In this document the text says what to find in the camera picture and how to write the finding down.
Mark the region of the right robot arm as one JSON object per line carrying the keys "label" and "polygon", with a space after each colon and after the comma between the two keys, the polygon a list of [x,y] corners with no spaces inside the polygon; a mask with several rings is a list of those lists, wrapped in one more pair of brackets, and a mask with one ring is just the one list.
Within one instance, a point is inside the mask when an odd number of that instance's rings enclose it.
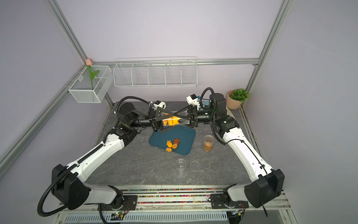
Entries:
{"label": "right robot arm", "polygon": [[224,190],[226,205],[248,201],[255,208],[263,207],[281,195],[285,176],[280,169],[273,169],[250,144],[236,119],[227,113],[224,95],[214,92],[211,87],[206,88],[202,95],[207,91],[211,93],[208,106],[204,106],[202,97],[195,94],[186,98],[188,106],[184,119],[189,121],[190,127],[197,127],[199,123],[209,124],[215,139],[233,149],[248,173],[250,184],[233,184]]}

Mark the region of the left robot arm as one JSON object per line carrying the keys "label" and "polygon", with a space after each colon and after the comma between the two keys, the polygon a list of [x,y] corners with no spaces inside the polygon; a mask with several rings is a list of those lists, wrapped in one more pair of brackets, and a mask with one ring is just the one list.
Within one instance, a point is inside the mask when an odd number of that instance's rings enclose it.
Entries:
{"label": "left robot arm", "polygon": [[39,216],[48,217],[84,204],[97,204],[99,210],[105,206],[121,210],[125,205],[123,192],[112,185],[87,185],[85,182],[89,176],[112,155],[128,146],[139,134],[139,127],[152,127],[158,131],[180,123],[175,113],[166,110],[165,102],[148,102],[134,96],[121,99],[115,114],[114,127],[97,146],[66,166],[59,164],[53,168],[52,183],[37,205]]}

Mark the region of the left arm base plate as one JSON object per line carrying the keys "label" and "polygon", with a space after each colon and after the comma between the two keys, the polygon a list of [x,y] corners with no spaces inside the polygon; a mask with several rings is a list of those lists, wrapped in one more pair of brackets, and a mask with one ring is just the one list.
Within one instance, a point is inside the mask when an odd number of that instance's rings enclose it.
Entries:
{"label": "left arm base plate", "polygon": [[102,211],[134,211],[136,210],[138,196],[136,195],[123,195],[115,198],[110,204],[100,204],[99,207]]}

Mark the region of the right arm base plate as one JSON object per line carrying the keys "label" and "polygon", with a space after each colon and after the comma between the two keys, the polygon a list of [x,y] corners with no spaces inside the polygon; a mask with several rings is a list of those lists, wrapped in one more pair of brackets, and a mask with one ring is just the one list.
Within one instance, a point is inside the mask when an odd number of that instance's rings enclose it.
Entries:
{"label": "right arm base plate", "polygon": [[247,209],[249,207],[246,201],[232,201],[228,195],[211,194],[208,198],[208,202],[211,204],[212,209]]}

